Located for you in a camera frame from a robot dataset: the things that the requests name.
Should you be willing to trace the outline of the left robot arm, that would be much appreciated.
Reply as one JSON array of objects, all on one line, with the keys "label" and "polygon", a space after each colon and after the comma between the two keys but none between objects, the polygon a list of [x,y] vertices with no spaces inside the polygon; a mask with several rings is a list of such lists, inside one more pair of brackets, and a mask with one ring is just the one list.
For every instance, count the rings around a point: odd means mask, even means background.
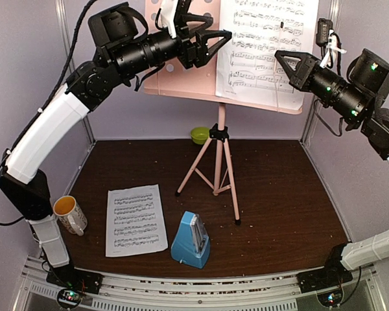
[{"label": "left robot arm", "polygon": [[0,190],[29,223],[50,270],[67,288],[80,282],[80,273],[60,234],[40,165],[117,86],[139,89],[172,59],[186,69],[203,67],[230,41],[230,31],[213,29],[213,18],[190,13],[190,6],[189,1],[163,1],[155,32],[126,2],[90,17],[82,12],[79,20],[88,22],[96,48],[93,59],[72,73],[62,71],[45,104],[3,154]]}]

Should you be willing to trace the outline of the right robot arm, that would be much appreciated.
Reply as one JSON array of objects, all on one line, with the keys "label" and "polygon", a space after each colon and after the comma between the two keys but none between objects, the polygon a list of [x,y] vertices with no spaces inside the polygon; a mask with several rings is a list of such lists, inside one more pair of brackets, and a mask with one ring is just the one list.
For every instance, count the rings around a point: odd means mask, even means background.
[{"label": "right robot arm", "polygon": [[[332,107],[347,123],[360,129],[372,148],[389,164],[389,63],[368,49],[354,59],[343,78],[323,67],[307,52],[278,50],[275,58],[301,92],[315,95],[324,107]],[[357,243],[335,246],[318,270],[324,285],[332,286],[349,272],[389,257],[389,230]]]}]

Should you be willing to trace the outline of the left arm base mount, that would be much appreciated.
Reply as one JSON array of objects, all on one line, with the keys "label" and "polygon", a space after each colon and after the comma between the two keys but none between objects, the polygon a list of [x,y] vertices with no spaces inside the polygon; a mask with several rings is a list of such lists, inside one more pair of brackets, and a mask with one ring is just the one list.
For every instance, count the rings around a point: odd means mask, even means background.
[{"label": "left arm base mount", "polygon": [[63,288],[73,289],[84,294],[98,294],[102,285],[102,280],[102,274],[84,270],[76,271],[72,281],[62,282],[51,272],[49,272],[46,277],[48,283]]}]

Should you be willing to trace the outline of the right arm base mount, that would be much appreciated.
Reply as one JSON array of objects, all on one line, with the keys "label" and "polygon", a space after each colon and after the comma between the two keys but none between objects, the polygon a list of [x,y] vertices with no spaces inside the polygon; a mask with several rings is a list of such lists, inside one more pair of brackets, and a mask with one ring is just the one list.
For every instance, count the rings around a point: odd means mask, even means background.
[{"label": "right arm base mount", "polygon": [[349,271],[333,271],[323,268],[301,272],[296,277],[303,294],[338,286],[353,280],[352,273]]}]

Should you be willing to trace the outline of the sheet music page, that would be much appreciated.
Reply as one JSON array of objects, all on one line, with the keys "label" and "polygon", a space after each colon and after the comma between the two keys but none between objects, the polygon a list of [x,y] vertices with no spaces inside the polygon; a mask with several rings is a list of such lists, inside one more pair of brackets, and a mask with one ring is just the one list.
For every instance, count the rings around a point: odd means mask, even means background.
[{"label": "sheet music page", "polygon": [[219,26],[232,38],[218,52],[215,94],[238,104],[299,114],[278,50],[312,52],[318,1],[221,1]]},{"label": "sheet music page", "polygon": [[158,185],[108,192],[106,257],[157,253],[168,246]]}]

